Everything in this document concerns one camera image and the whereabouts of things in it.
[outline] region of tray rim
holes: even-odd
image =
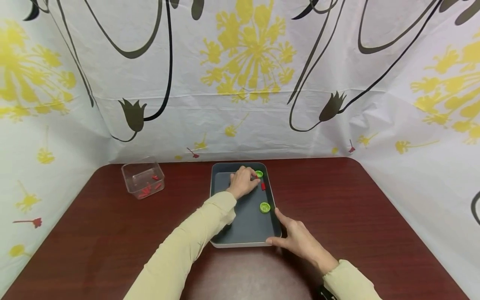
[[[213,180],[213,168],[216,166],[216,165],[220,165],[220,164],[231,164],[231,163],[256,163],[256,164],[261,164],[265,170],[267,171],[267,166],[264,164],[264,163],[261,163],[261,162],[256,162],[256,161],[241,161],[241,162],[219,162],[219,163],[215,163],[213,164],[212,166],[212,172],[211,172],[211,175],[210,175],[210,195],[212,195],[212,180]],[[272,188],[272,185],[270,184],[270,177],[268,177],[268,186],[270,188]],[[273,193],[272,194],[272,201],[273,201],[273,204],[274,206],[276,207],[276,203],[275,203],[275,197],[273,196]],[[283,231],[280,231],[280,238],[283,237]],[[272,245],[270,244],[267,244],[266,242],[251,242],[251,243],[230,243],[230,244],[219,244],[219,243],[214,243],[212,242],[212,240],[210,240],[210,243],[212,243],[212,245],[215,247],[215,248],[246,248],[246,247],[271,247]]]

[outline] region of black tulip print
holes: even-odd
[[[45,4],[47,6],[47,9],[43,9],[38,5],[38,0],[30,0],[32,3],[32,9],[29,13],[29,15],[24,19],[24,21],[31,21],[36,19],[40,15],[40,11],[43,11],[44,13],[49,13],[50,11],[48,10],[48,0],[45,0]]]
[[[299,95],[300,95],[300,93],[303,89],[305,81],[310,76],[310,73],[315,68],[318,61],[322,58],[326,49],[330,45],[330,41],[332,40],[332,37],[335,34],[336,27],[337,27],[337,24],[338,24],[338,20],[340,19],[341,15],[342,15],[343,6],[344,6],[346,0],[342,0],[341,6],[339,8],[338,16],[335,20],[334,29],[333,29],[331,35],[329,36],[326,45],[320,51],[320,54],[318,54],[317,59],[315,60],[315,62],[312,64],[312,66],[309,69],[310,63],[312,62],[312,59],[317,52],[319,42],[323,37],[324,30],[325,30],[325,27],[327,25],[327,22],[329,22],[331,10],[337,5],[338,1],[339,0],[330,0],[330,6],[329,7],[327,7],[324,10],[318,10],[318,9],[315,8],[315,5],[318,3],[318,0],[309,0],[310,3],[307,5],[307,7],[299,15],[297,15],[293,18],[293,20],[300,20],[300,19],[306,17],[311,12],[315,12],[317,14],[326,14],[326,16],[324,17],[324,23],[322,25],[322,28],[320,29],[320,33],[318,34],[317,39],[314,42],[312,50],[310,51],[310,55],[308,56],[308,58],[305,62],[305,65],[303,67],[303,71],[301,72],[301,74],[299,76],[299,79],[297,81],[297,84],[295,85],[295,88],[294,88],[294,90],[293,90],[292,94],[290,95],[290,98],[288,99],[288,102],[287,102],[287,104],[289,104],[290,102],[293,101],[292,106],[290,108],[289,124],[290,124],[290,128],[294,131],[297,131],[297,132],[308,132],[308,131],[314,129],[316,126],[318,126],[321,122],[324,122],[326,120],[330,120],[335,115],[343,113],[352,103],[354,103],[355,101],[360,99],[363,95],[365,95],[372,88],[374,88],[393,69],[393,67],[395,67],[395,65],[400,61],[400,59],[405,55],[405,53],[415,43],[415,41],[419,38],[420,34],[422,33],[422,31],[425,28],[425,26],[427,25],[427,23],[430,21],[430,19],[434,15],[434,13],[437,10],[439,12],[446,11],[447,9],[449,9],[452,5],[454,5],[459,0],[432,0],[427,5],[427,7],[420,13],[418,18],[415,21],[413,21],[413,23],[410,24],[395,39],[391,40],[390,42],[388,42],[386,44],[375,46],[375,47],[364,46],[364,44],[362,43],[362,39],[361,39],[363,21],[364,21],[364,18],[365,18],[365,11],[367,10],[368,2],[369,2],[369,0],[365,0],[365,3],[363,5],[363,12],[362,12],[362,15],[361,15],[360,24],[359,24],[359,28],[358,28],[358,49],[359,49],[360,53],[362,53],[362,54],[374,54],[374,53],[381,52],[381,51],[391,47],[398,40],[400,40],[403,36],[405,36],[408,32],[410,32],[410,30],[412,30],[418,23],[420,23],[422,20],[424,20],[424,21],[422,22],[422,25],[421,25],[420,29],[418,30],[418,32],[416,33],[416,35],[408,43],[407,47],[400,53],[400,55],[393,61],[393,63],[383,72],[383,74],[378,79],[376,79],[373,83],[371,83],[365,90],[363,90],[356,97],[354,97],[353,99],[348,101],[348,103],[345,104],[345,106],[343,108],[338,106],[338,101],[333,100],[332,97],[330,97],[330,100],[327,102],[326,106],[323,108],[323,110],[320,114],[319,121],[308,129],[298,129],[292,124],[292,116],[293,116],[293,111],[295,109],[295,104],[297,103],[297,99],[298,99],[298,97],[299,97]],[[465,23],[474,14],[476,14],[478,11],[480,11],[480,0],[474,0],[473,3],[457,17],[457,19],[455,21],[455,25],[461,25],[461,24]]]
[[[37,0],[31,0],[31,1],[32,1],[33,5],[35,6]],[[168,56],[169,67],[168,67],[167,87],[166,87],[166,90],[165,90],[165,95],[163,97],[162,105],[153,115],[148,116],[148,117],[144,117],[144,109],[146,107],[146,104],[143,104],[142,106],[140,106],[139,101],[137,101],[134,105],[131,105],[131,103],[129,101],[125,100],[125,99],[123,100],[124,101],[123,103],[121,101],[119,101],[121,103],[123,112],[125,114],[125,119],[126,119],[128,125],[129,125],[129,127],[132,129],[132,131],[134,133],[133,133],[133,136],[128,140],[121,140],[121,139],[119,139],[115,136],[112,136],[114,139],[116,139],[118,141],[130,142],[131,140],[133,140],[135,138],[135,136],[137,135],[137,133],[143,129],[144,122],[155,120],[156,118],[158,118],[164,112],[165,108],[167,107],[168,99],[170,97],[170,90],[171,90],[171,86],[172,86],[172,69],[173,69],[173,45],[172,45],[172,39],[173,39],[172,38],[172,32],[173,32],[173,30],[172,30],[171,15],[170,15],[170,5],[174,9],[178,8],[179,1],[180,0],[165,0],[165,9],[167,11],[168,41],[169,41],[169,56]],[[152,33],[151,33],[150,37],[141,47],[139,47],[135,50],[131,50],[131,51],[126,51],[126,50],[121,49],[110,38],[110,36],[104,30],[101,22],[98,20],[97,16],[95,15],[95,13],[94,13],[92,7],[90,6],[88,0],[84,0],[84,2],[85,2],[86,7],[88,8],[88,10],[90,11],[93,19],[95,20],[98,28],[101,30],[101,32],[103,33],[105,38],[112,45],[112,47],[120,55],[124,56],[127,59],[136,59],[136,58],[142,56],[144,53],[146,53],[148,51],[148,49],[151,47],[151,45],[153,44],[153,42],[154,42],[154,40],[155,40],[155,38],[158,34],[158,29],[160,27],[160,21],[161,21],[162,12],[163,12],[162,11],[163,10],[163,0],[157,0],[156,19],[155,19],[155,24],[153,26]],[[65,16],[65,12],[63,10],[61,0],[57,0],[57,5],[58,5],[59,11],[60,11],[62,23],[63,23],[63,26],[65,27],[65,31],[67,33],[67,37],[68,37],[69,42],[67,42],[65,37],[63,37],[63,38],[65,40],[65,43],[67,44],[67,47],[68,47],[71,55],[73,56],[73,60],[75,61],[77,69],[80,73],[82,81],[83,81],[83,83],[85,85],[85,88],[87,90],[88,96],[90,98],[90,105],[93,107],[94,103],[96,101],[95,101],[95,98],[93,97],[92,88],[90,86],[88,78],[87,78],[85,72],[83,71],[82,64],[80,62],[80,58],[78,57],[77,50],[76,50],[76,47],[75,47],[75,43],[73,42],[72,35],[70,33],[70,29],[69,29],[69,26],[68,26],[67,18]],[[194,20],[199,20],[200,17],[202,16],[203,9],[204,9],[204,0],[193,0],[192,18]]]
[[[477,203],[479,202],[479,200],[480,200],[480,192],[478,192],[475,195],[475,197],[473,197],[472,204],[470,205],[470,209],[472,211],[473,218],[480,225],[480,218],[479,218],[479,215],[478,215],[478,212],[477,212]]]

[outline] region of left hand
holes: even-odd
[[[251,176],[256,175],[251,167],[241,166],[235,174],[230,174],[230,187],[227,189],[227,192],[230,192],[235,199],[240,199],[242,196],[250,193],[260,183],[260,179],[250,180]]]

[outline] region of black stem print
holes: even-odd
[[[63,21],[63,26],[65,26],[65,30],[67,31],[68,38],[70,40],[70,43],[72,44],[73,53],[70,50],[70,47],[68,47],[68,50],[70,51],[70,54],[72,55],[73,60],[75,61],[75,65],[77,66],[78,72],[80,73],[80,76],[82,77],[82,81],[84,82],[85,88],[87,89],[87,94],[88,94],[88,97],[90,98],[90,105],[93,107],[95,99],[93,97],[92,88],[90,87],[90,83],[88,82],[86,74],[84,75],[84,70],[82,68],[82,65],[80,64],[80,60],[77,55],[77,49],[75,48],[75,44],[73,43],[72,35],[70,34],[70,30],[67,25],[67,20],[65,18],[65,13],[63,12],[63,8],[60,0],[57,0],[57,5],[59,6],[61,19]]]
[[[163,98],[163,103],[162,103],[162,106],[160,107],[160,109],[155,114],[153,114],[152,116],[144,118],[144,121],[151,121],[151,120],[155,120],[156,118],[158,118],[163,113],[165,108],[167,107],[168,98],[170,97],[170,90],[171,90],[171,87],[172,87],[172,70],[173,70],[173,45],[172,45],[172,22],[171,22],[171,19],[170,19],[170,6],[169,6],[168,2],[169,2],[169,0],[165,0],[166,7],[167,7],[168,40],[169,40],[169,44],[170,44],[169,45],[170,64],[169,64],[169,67],[168,67],[167,90],[165,91],[165,97]]]
[[[404,32],[402,32],[399,36],[397,36],[393,41],[391,41],[389,43],[386,43],[384,45],[378,46],[378,47],[370,48],[370,47],[364,47],[362,42],[361,42],[361,30],[363,28],[363,20],[365,18],[365,11],[367,10],[367,4],[368,4],[368,0],[365,0],[365,4],[363,5],[363,12],[361,14],[361,19],[360,19],[360,26],[359,26],[359,41],[358,41],[358,44],[359,44],[360,52],[363,53],[363,54],[372,54],[372,53],[382,51],[382,50],[387,49],[388,47],[392,46],[399,39],[401,39],[404,35],[406,35],[413,27],[415,27],[415,25],[417,25],[418,22],[420,22],[420,20],[423,18],[423,16],[427,13],[427,11],[430,8],[432,8],[432,5],[434,5],[436,1],[437,0],[433,0],[432,2],[430,2],[430,4],[420,14],[420,16]]]
[[[84,0],[85,1],[85,4],[87,5],[88,7],[88,10],[90,11],[90,13],[92,14],[93,18],[95,19],[95,22],[96,24],[98,25],[98,27],[100,28],[100,30],[102,31],[103,35],[107,38],[107,40],[110,42],[110,44],[115,48],[116,51],[118,51],[118,53],[120,53],[121,55],[125,56],[126,58],[129,58],[129,59],[135,59],[139,56],[141,56],[142,54],[144,54],[149,48],[150,46],[153,44],[153,41],[155,40],[155,37],[156,37],[156,33],[158,32],[158,28],[160,26],[160,19],[161,19],[161,16],[162,16],[162,0],[158,0],[158,7],[157,7],[157,11],[156,11],[156,20],[155,20],[155,26],[153,28],[153,32],[150,36],[150,38],[148,39],[148,41],[145,43],[145,45],[141,46],[140,48],[138,48],[137,50],[133,50],[133,51],[125,51],[125,50],[122,50],[120,49],[120,47],[117,46],[117,44],[115,44],[112,39],[108,36],[108,34],[105,32],[105,30],[103,29],[103,26],[100,24],[100,22],[98,21],[98,19],[96,18],[92,8],[90,7],[90,4],[88,3],[87,0]]]
[[[413,40],[409,43],[409,45],[403,50],[403,52],[400,54],[400,56],[390,65],[390,67],[375,81],[373,82],[373,84],[371,84],[367,89],[365,89],[364,91],[362,91],[359,95],[357,95],[355,98],[353,98],[352,100],[350,100],[346,105],[345,107],[343,107],[343,109],[340,109],[338,111],[337,114],[341,114],[343,113],[348,106],[350,106],[353,102],[355,102],[356,100],[358,100],[360,97],[362,97],[364,94],[366,94],[367,92],[369,92],[373,87],[375,87],[389,72],[390,70],[398,63],[398,61],[405,55],[405,53],[410,49],[410,47],[413,45],[413,43],[415,43],[415,41],[418,39],[418,37],[420,36],[420,34],[422,33],[423,29],[425,28],[425,26],[427,25],[428,21],[432,18],[433,14],[435,13],[435,11],[437,10],[437,8],[439,7],[439,5],[442,3],[442,0],[433,0],[428,8],[430,8],[434,3],[435,1],[437,1],[437,4],[435,5],[434,9],[430,12],[430,14],[428,15],[428,17],[426,18],[425,22],[423,23],[422,27],[420,28],[420,30],[417,32],[417,34],[415,35],[415,37],[413,38]],[[360,26],[359,26],[359,49],[361,47],[363,47],[361,45],[361,41],[360,41],[360,35],[361,35],[361,25],[363,24],[363,18],[364,18],[364,15],[365,15],[365,8],[366,8],[366,5],[368,3],[368,0],[365,1],[365,5],[364,5],[364,8],[363,8],[363,14],[362,14],[362,17],[361,17],[361,21],[360,21]],[[341,8],[340,8],[340,13],[338,15],[338,18],[337,18],[337,23],[338,23],[338,19],[340,18],[340,15],[341,15]],[[407,31],[403,32],[400,34],[400,36],[398,38],[396,38],[394,41],[386,44],[386,45],[383,45],[383,46],[379,46],[379,47],[375,47],[375,48],[365,48],[363,47],[363,50],[365,51],[365,54],[370,54],[370,53],[375,53],[375,52],[378,52],[378,51],[381,51],[387,47],[390,47],[391,45],[393,45],[396,41],[399,40],[400,37],[402,37],[403,35],[405,35],[406,32],[408,32],[410,29],[412,28],[412,26],[409,26],[409,28],[407,29]],[[335,28],[332,32],[332,35],[330,36],[330,39],[329,41],[327,42],[327,44],[325,45],[325,48],[323,49],[322,53],[320,54],[319,58],[317,59],[317,61],[315,62],[315,64],[312,66],[312,68],[310,69],[309,73],[307,74],[307,76],[305,77],[305,79],[303,80],[303,83],[302,85],[300,86],[300,89],[298,90],[298,94],[295,96],[295,101],[293,102],[292,104],[292,107],[290,109],[290,117],[289,117],[289,124],[290,124],[290,128],[294,131],[297,131],[297,132],[308,132],[312,129],[314,129],[316,126],[318,126],[322,120],[318,121],[316,124],[314,124],[312,127],[310,127],[309,129],[305,129],[305,130],[300,130],[300,129],[296,129],[293,127],[292,125],[292,115],[293,115],[293,109],[295,107],[295,103],[296,103],[296,100],[301,92],[301,89],[303,87],[303,84],[305,83],[305,81],[307,80],[308,76],[310,75],[312,69],[315,67],[316,63],[318,62],[318,60],[321,58],[321,56],[323,55],[323,53],[325,52],[326,48],[328,47],[329,43],[330,43],[330,40],[332,39],[332,36],[333,34],[335,33],[335,29],[336,29],[336,25],[335,25]],[[296,93],[296,89],[294,90],[294,92],[292,93],[292,96],[290,97],[288,103],[291,101],[293,95]]]
[[[129,140],[126,140],[126,141],[121,140],[121,139],[119,139],[118,137],[115,137],[115,136],[113,136],[113,135],[110,135],[110,136],[113,137],[114,139],[116,139],[117,141],[127,143],[127,142],[130,142],[131,140],[133,140],[133,139],[135,138],[135,136],[137,136],[137,133],[138,133],[138,132],[134,132],[134,133],[133,133],[133,136],[132,136]]]
[[[327,25],[327,21],[328,21],[329,16],[330,16],[330,11],[328,11],[327,16],[325,17],[325,21],[324,21],[324,24],[322,25],[322,29],[320,30],[320,33],[318,34],[317,40],[315,41],[315,44],[313,45],[313,48],[310,51],[310,55],[307,58],[307,62],[305,63],[305,66],[303,66],[303,70],[300,74],[300,77],[297,81],[297,84],[295,85],[295,88],[293,89],[292,94],[290,95],[290,99],[288,100],[287,104],[289,104],[292,101],[293,97],[295,96],[295,94],[298,91],[300,83],[301,83],[301,81],[302,81],[302,79],[305,75],[305,72],[307,71],[308,65],[310,64],[310,61],[312,61],[313,55],[315,54],[315,51],[317,50],[318,43],[320,42],[320,39],[322,38],[322,36],[324,34],[324,30],[325,30],[325,27]]]
[[[480,199],[480,192],[478,192],[475,195],[475,197],[473,197],[471,210],[472,210],[472,215],[475,218],[475,221],[477,221],[477,223],[480,225],[480,218],[477,214],[477,208],[476,208],[476,205],[477,205],[477,202],[479,201],[479,199]]]
[[[315,8],[315,5],[317,5],[318,3],[318,0],[310,0],[310,5],[308,5],[298,16],[292,18],[292,20],[299,20],[303,17],[305,17],[307,14],[309,14],[311,11],[315,11],[316,13],[318,14],[323,14],[323,13],[327,13],[329,12],[331,9],[333,9],[336,5],[336,3],[338,2],[338,0],[335,0],[335,3],[333,3],[332,5],[330,5],[330,7],[328,7],[327,9],[324,9],[322,11],[318,10]]]
[[[48,0],[46,0],[47,9],[41,8],[38,5],[37,0],[30,0],[30,1],[32,3],[32,10],[30,11],[30,14],[28,15],[28,17],[24,19],[24,21],[31,21],[36,19],[38,15],[40,15],[40,11],[43,11],[44,13],[50,13],[50,10],[48,10]]]
[[[315,128],[318,124],[320,124],[320,123],[322,122],[322,120],[318,121],[318,123],[316,123],[313,127],[311,127],[310,129],[307,129],[307,130],[297,129],[297,128],[295,128],[295,127],[293,126],[293,124],[292,124],[293,109],[295,108],[295,104],[297,103],[297,99],[298,99],[298,97],[300,96],[300,92],[302,91],[302,88],[303,88],[303,86],[305,85],[305,82],[307,81],[308,77],[309,77],[310,74],[312,73],[312,71],[313,71],[313,69],[315,68],[315,66],[317,65],[318,61],[320,60],[320,58],[322,58],[323,54],[325,53],[325,51],[327,50],[328,46],[330,45],[330,41],[332,40],[333,35],[335,34],[336,27],[337,27],[337,25],[338,25],[338,20],[340,20],[340,16],[341,16],[341,14],[342,14],[342,10],[343,10],[343,6],[344,6],[344,4],[345,4],[345,1],[346,1],[346,0],[343,0],[343,1],[342,1],[342,5],[340,6],[340,12],[338,13],[338,17],[337,17],[336,22],[335,22],[335,27],[334,27],[334,29],[333,29],[333,31],[332,31],[332,34],[330,35],[330,38],[328,39],[328,41],[327,41],[327,43],[326,43],[324,49],[322,50],[322,52],[321,52],[320,55],[318,56],[318,58],[317,58],[317,60],[315,61],[315,63],[314,63],[314,64],[312,65],[312,67],[310,68],[308,74],[305,76],[305,79],[303,79],[303,82],[301,83],[301,86],[300,86],[300,88],[299,88],[299,90],[298,90],[298,93],[297,93],[297,89],[295,88],[295,89],[293,90],[292,95],[290,96],[290,100],[288,101],[288,102],[290,102],[291,99],[293,98],[293,96],[294,96],[295,93],[296,93],[296,95],[295,95],[295,100],[293,101],[292,107],[291,107],[291,109],[290,109],[290,116],[289,116],[289,118],[288,118],[288,122],[289,122],[289,124],[290,124],[290,128],[291,128],[292,130],[294,130],[294,131],[297,131],[297,132],[307,132],[307,131],[312,130],[312,129]],[[323,25],[323,27],[322,27],[322,30],[320,31],[320,34],[319,34],[319,36],[318,36],[318,38],[317,38],[317,41],[320,41],[320,38],[321,38],[322,35],[323,35],[323,30],[324,30],[324,28],[325,28],[325,26],[326,26],[326,23],[327,23],[327,21],[328,21],[328,16],[329,16],[329,15],[330,15],[330,12],[327,13],[327,17],[325,18],[324,25]],[[306,67],[308,66],[308,63],[310,62],[310,60],[312,59],[313,54],[314,54],[313,52],[310,53],[310,56],[309,56],[308,59],[307,59],[307,63],[305,64]],[[297,82],[297,86],[299,85],[300,80],[302,80],[304,71],[302,72],[302,75],[300,75],[300,79],[299,79],[299,81]]]
[[[353,102],[357,101],[360,97],[362,97],[364,94],[366,94],[367,92],[369,92],[374,86],[376,86],[387,74],[388,72],[390,72],[390,70],[395,67],[396,63],[405,55],[405,53],[408,51],[408,49],[410,49],[410,47],[413,45],[413,43],[415,43],[415,41],[419,38],[420,34],[422,33],[423,29],[425,28],[425,26],[427,25],[428,21],[432,18],[433,14],[435,14],[435,11],[437,10],[438,6],[440,5],[440,3],[442,3],[442,0],[438,0],[437,4],[435,5],[434,9],[430,12],[430,14],[428,15],[427,19],[425,20],[425,22],[423,23],[422,27],[420,28],[420,30],[417,32],[417,34],[415,35],[415,37],[413,38],[413,40],[410,42],[410,44],[403,50],[403,52],[400,54],[400,56],[390,65],[390,67],[385,71],[385,73],[382,74],[382,76],[380,76],[377,80],[375,80],[369,87],[367,87],[367,89],[365,89],[363,92],[361,92],[360,94],[358,94],[355,98],[353,98],[352,100],[350,100],[350,102],[347,103],[347,105],[345,105],[344,108],[342,108],[340,111],[338,111],[339,114],[341,114],[342,112],[344,112],[347,107],[350,106],[350,104],[352,104]]]

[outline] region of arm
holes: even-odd
[[[180,299],[194,261],[211,238],[235,218],[237,199],[250,193],[260,182],[241,167],[230,175],[230,187],[204,202],[160,244],[130,287],[124,300]]]
[[[373,283],[346,260],[324,277],[324,286],[337,300],[381,300]]]
[[[323,275],[325,288],[337,300],[381,300],[372,282],[348,261],[337,261],[302,222],[284,216],[278,208],[275,209],[275,214],[287,229],[288,237],[271,237],[266,242],[285,248],[313,264]]]

